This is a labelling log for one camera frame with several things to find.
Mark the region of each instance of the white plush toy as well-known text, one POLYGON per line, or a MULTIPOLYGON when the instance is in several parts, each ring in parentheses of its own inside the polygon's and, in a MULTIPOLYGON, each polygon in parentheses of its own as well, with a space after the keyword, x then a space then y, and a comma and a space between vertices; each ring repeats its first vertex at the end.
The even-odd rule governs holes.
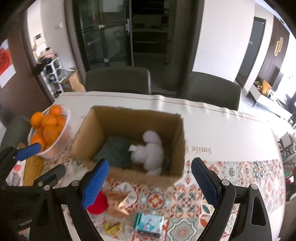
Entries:
POLYGON ((161 139, 155 131, 146 131, 143 134, 143 140, 147 143, 146 146, 130 146, 131 161, 134 164, 143 164, 147 175, 160 175, 164 158, 161 139))

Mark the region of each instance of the dark green cloth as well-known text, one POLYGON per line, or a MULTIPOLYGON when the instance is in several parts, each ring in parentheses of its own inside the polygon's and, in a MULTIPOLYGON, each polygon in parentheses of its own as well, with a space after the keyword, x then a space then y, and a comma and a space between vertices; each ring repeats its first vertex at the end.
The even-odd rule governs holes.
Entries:
POLYGON ((130 145, 129 139, 124 137, 108 137, 94 157, 94 161, 104 158, 109 161, 111 167, 129 168, 131 166, 131 154, 128 151, 130 145))

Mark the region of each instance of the white wall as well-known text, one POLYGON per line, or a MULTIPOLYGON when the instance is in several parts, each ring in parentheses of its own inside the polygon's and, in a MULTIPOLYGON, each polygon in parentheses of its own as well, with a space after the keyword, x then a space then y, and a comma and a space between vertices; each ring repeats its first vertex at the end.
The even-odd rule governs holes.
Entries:
POLYGON ((32 48, 34 47, 34 36, 41 34, 41 42, 43 44, 37 47, 37 55, 47 47, 44 39, 44 33, 41 23, 41 12, 40 12, 41 0, 36 0, 27 10, 27 25, 28 25, 28 33, 30 38, 30 43, 32 48))
POLYGON ((246 53, 254 0, 205 0, 192 71, 234 81, 246 53))
POLYGON ((252 67, 252 70, 247 78, 246 83, 244 84, 244 89, 249 92, 252 84, 255 82, 260 69, 263 65, 263 62, 265 60, 265 56, 269 47, 269 43, 270 43, 270 38, 271 38, 271 34, 272 34, 272 27, 274 24, 274 15, 269 12, 268 10, 266 10, 265 8, 263 8, 262 6, 258 5, 257 3, 255 4, 255 13, 254 13, 255 17, 259 17, 259 18, 263 18, 266 19, 266 23, 265 23, 265 29, 264 29, 264 33, 263 33, 263 38, 262 38, 262 42, 258 51, 258 55, 257 58, 255 60, 255 63, 252 67))
POLYGON ((75 67, 65 23, 63 0, 41 0, 41 21, 46 44, 60 58, 63 68, 75 67))
POLYGON ((276 90, 276 97, 281 101, 286 100, 286 94, 292 97, 296 91, 296 39, 290 34, 288 47, 281 72, 284 74, 276 90))
POLYGON ((0 144, 2 142, 3 136, 5 134, 6 128, 3 126, 3 124, 0 122, 0 144))

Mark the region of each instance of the tangerine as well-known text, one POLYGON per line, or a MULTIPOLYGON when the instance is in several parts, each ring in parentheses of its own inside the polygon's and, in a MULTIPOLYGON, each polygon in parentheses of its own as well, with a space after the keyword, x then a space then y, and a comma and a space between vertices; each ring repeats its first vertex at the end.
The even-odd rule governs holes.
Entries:
POLYGON ((44 114, 42 112, 36 112, 34 115, 32 115, 30 119, 31 126, 34 129, 38 129, 39 127, 41 127, 43 117, 44 117, 44 114))
POLYGON ((64 116, 60 115, 56 117, 56 119, 57 119, 57 125, 61 125, 63 127, 65 126, 67 119, 64 116))
POLYGON ((46 127, 47 125, 57 125, 57 120, 54 115, 47 114, 43 117, 42 126, 46 127))
POLYGON ((49 109, 49 113, 57 117, 59 115, 62 115, 62 108, 59 105, 55 104, 49 109))
POLYGON ((40 134, 43 136, 43 130, 44 130, 44 127, 42 126, 36 130, 35 134, 40 134))
POLYGON ((59 133, 60 134, 62 133, 63 128, 64 127, 62 125, 57 125, 57 129, 59 130, 59 133))
POLYGON ((48 148, 50 148, 50 145, 46 144, 45 147, 44 147, 44 150, 47 150, 48 148))
POLYGON ((59 137, 59 129, 56 125, 47 125, 44 128, 43 136, 48 145, 52 145, 59 137))
POLYGON ((40 135, 40 134, 35 134, 35 135, 32 136, 31 144, 34 144, 34 143, 39 143, 41 145, 41 151, 40 152, 43 151, 43 149, 45 148, 45 145, 46 145, 46 142, 45 142, 43 136, 40 135))

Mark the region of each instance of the wooden wall panel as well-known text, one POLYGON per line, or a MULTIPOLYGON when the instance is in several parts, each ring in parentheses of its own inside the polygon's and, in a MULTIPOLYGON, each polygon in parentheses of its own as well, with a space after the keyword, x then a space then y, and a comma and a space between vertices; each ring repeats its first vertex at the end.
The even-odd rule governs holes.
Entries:
POLYGON ((0 103, 11 112, 27 118, 36 111, 44 111, 51 102, 43 94, 29 65, 22 38, 23 17, 8 32, 9 51, 16 73, 0 88, 0 103))
POLYGON ((289 42, 288 30, 276 17, 274 17, 274 25, 272 29, 270 44, 267 50, 265 60, 258 74, 258 78, 266 80, 271 86, 274 84, 279 74, 279 71, 281 69, 281 65, 284 61, 284 57, 287 51, 288 42, 289 42), (283 47, 281 52, 278 53, 277 56, 274 56, 276 43, 277 41, 279 41, 280 37, 284 39, 283 47))

